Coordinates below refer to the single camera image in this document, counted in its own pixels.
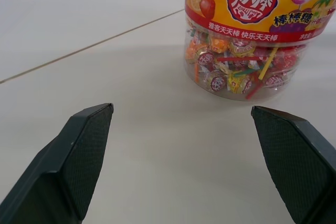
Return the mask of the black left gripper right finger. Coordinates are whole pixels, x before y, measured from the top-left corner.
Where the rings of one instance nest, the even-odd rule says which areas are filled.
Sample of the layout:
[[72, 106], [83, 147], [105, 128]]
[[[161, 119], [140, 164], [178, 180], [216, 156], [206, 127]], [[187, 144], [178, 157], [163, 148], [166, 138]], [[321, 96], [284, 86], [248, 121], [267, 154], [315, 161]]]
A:
[[294, 223], [335, 223], [335, 148], [309, 121], [251, 110], [267, 169]]

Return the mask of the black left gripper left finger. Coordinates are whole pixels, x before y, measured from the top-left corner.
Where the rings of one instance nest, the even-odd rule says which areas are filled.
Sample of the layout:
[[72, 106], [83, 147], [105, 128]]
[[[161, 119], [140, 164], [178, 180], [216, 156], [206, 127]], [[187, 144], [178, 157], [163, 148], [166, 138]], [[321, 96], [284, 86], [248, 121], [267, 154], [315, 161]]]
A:
[[1, 202], [1, 223], [82, 223], [100, 176], [113, 104], [69, 118]]

